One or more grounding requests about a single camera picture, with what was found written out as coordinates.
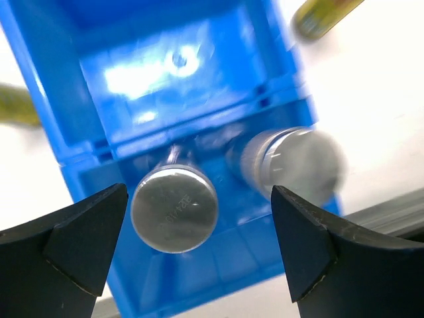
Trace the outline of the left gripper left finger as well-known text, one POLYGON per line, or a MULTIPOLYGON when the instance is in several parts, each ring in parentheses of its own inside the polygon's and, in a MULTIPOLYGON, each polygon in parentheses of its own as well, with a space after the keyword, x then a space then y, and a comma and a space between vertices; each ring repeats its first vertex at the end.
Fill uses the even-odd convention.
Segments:
POLYGON ((127 208, 125 184, 1 231, 2 317, 91 317, 127 208))

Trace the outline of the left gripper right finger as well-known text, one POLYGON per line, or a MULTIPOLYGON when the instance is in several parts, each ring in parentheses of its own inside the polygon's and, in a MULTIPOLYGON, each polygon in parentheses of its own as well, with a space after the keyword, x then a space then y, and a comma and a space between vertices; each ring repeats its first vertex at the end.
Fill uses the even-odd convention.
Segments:
POLYGON ((276 186, 272 216, 302 317, 422 317, 423 241, 372 231, 276 186))

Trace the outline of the silver-lid shaker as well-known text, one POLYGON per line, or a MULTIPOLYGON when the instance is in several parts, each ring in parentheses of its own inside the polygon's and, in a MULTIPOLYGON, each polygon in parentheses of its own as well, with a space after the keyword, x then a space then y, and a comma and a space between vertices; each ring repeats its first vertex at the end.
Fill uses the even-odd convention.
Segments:
POLYGON ((266 199, 274 186, 284 186, 317 206, 334 196, 345 167, 336 142, 309 127, 242 134, 230 141, 226 161, 266 199))
POLYGON ((149 247, 168 254, 191 251, 213 233, 219 216, 215 187, 196 166, 164 164, 137 185, 131 222, 149 247))

